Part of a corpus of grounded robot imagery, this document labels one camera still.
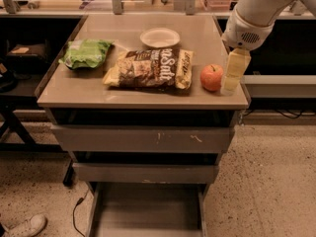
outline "green chip bag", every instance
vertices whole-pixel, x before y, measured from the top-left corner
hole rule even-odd
[[[69,69],[99,67],[107,57],[112,43],[102,39],[78,39],[70,41],[65,55],[58,60]]]

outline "white plate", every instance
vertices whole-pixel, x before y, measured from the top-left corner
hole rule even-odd
[[[167,47],[177,44],[180,36],[168,28],[152,28],[143,32],[140,40],[151,47]]]

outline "white shoe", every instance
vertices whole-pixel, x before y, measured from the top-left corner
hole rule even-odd
[[[11,229],[4,226],[6,233],[3,237],[33,237],[38,235],[45,226],[46,218],[38,214]]]

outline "concrete floor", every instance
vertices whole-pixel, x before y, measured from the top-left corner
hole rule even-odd
[[[25,125],[37,142],[55,142],[49,123]],[[315,138],[315,116],[246,116],[204,202],[208,236],[315,237]],[[18,140],[7,133],[0,142]],[[48,224],[39,236],[80,236],[72,213],[87,194],[75,211],[77,227],[85,232],[93,197],[76,177],[73,187],[62,185],[68,164],[62,153],[0,152],[0,221],[16,225],[44,213]]]

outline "apple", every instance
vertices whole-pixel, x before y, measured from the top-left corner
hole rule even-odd
[[[221,87],[221,78],[223,76],[223,67],[217,64],[208,64],[200,72],[201,86],[207,91],[215,92]]]

